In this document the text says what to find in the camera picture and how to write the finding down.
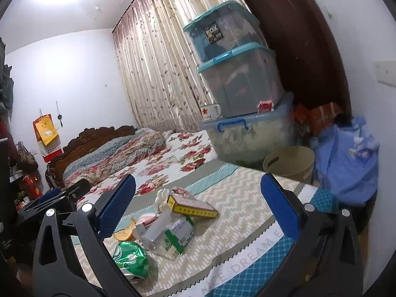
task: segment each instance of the silver screw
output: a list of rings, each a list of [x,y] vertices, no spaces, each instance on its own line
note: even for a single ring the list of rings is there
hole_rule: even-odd
[[[311,204],[311,203],[307,203],[306,205],[304,205],[304,209],[308,212],[314,212],[315,211],[315,207]]]
[[[46,212],[46,216],[47,217],[52,217],[55,214],[55,210],[54,209],[49,209]]]
[[[92,204],[90,203],[85,203],[82,208],[81,208],[84,212],[88,212],[92,209]]]
[[[350,212],[347,209],[342,209],[341,213],[344,217],[349,217],[350,216]]]

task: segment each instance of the wooden headboard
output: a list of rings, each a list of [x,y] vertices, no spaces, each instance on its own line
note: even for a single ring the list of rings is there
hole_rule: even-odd
[[[79,136],[72,139],[67,146],[63,148],[63,154],[55,157],[47,165],[46,179],[48,184],[52,184],[51,178],[56,185],[63,188],[63,172],[66,167],[80,157],[93,152],[108,141],[121,136],[133,135],[136,129],[133,126],[122,126],[118,129],[114,127],[86,128]]]

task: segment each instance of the blue lid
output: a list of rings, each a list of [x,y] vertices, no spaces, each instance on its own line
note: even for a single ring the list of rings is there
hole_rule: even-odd
[[[293,93],[288,92],[283,95],[283,97],[281,98],[279,103],[275,106],[272,112],[266,112],[262,114],[255,113],[250,115],[227,118],[225,120],[202,122],[199,124],[199,129],[218,130],[219,124],[221,125],[221,130],[235,127],[235,125],[237,124],[240,125],[241,128],[243,128],[244,125],[246,126],[247,124],[251,124],[251,123],[260,123],[267,120],[272,121],[272,120],[284,118],[290,113],[290,110],[292,109],[293,99],[294,99]]]
[[[227,59],[235,57],[243,52],[246,52],[246,51],[249,51],[252,49],[256,49],[256,48],[264,49],[265,51],[272,53],[272,55],[274,57],[276,56],[275,52],[268,49],[266,46],[260,45],[258,42],[249,42],[249,43],[246,43],[245,45],[236,47],[230,51],[222,53],[220,56],[214,57],[213,59],[211,59],[207,62],[204,62],[202,65],[200,65],[198,67],[198,72],[202,72],[202,71],[210,68],[211,66],[214,66],[218,63],[223,62],[224,60],[227,60]]]
[[[202,13],[201,15],[199,15],[198,17],[196,17],[194,20],[192,20],[188,25],[186,25],[183,28],[183,31],[189,31],[191,29],[194,29],[196,24],[198,22],[200,22],[203,18],[207,17],[208,15],[210,15],[211,13],[213,13],[216,10],[219,10],[221,8],[224,8],[226,6],[234,6],[235,8],[238,8],[240,12],[244,13],[246,15],[246,17],[248,17],[250,20],[259,23],[260,21],[258,21],[258,19],[251,14],[247,8],[243,7],[241,4],[239,4],[237,1],[234,0],[230,0],[230,1],[226,1],[223,2],[217,6],[214,6],[213,8],[209,9],[208,11]]]

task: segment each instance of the box label sticker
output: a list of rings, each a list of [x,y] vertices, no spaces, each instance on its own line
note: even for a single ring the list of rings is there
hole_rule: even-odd
[[[215,43],[216,41],[224,38],[216,22],[213,22],[211,25],[207,26],[205,28],[205,33],[210,43]]]

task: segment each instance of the patterned curtain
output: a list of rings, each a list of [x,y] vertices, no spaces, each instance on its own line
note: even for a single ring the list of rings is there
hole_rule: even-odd
[[[134,0],[123,15],[114,41],[132,112],[141,127],[198,130],[199,107],[213,104],[213,97],[197,73],[198,57],[183,27],[225,1]]]

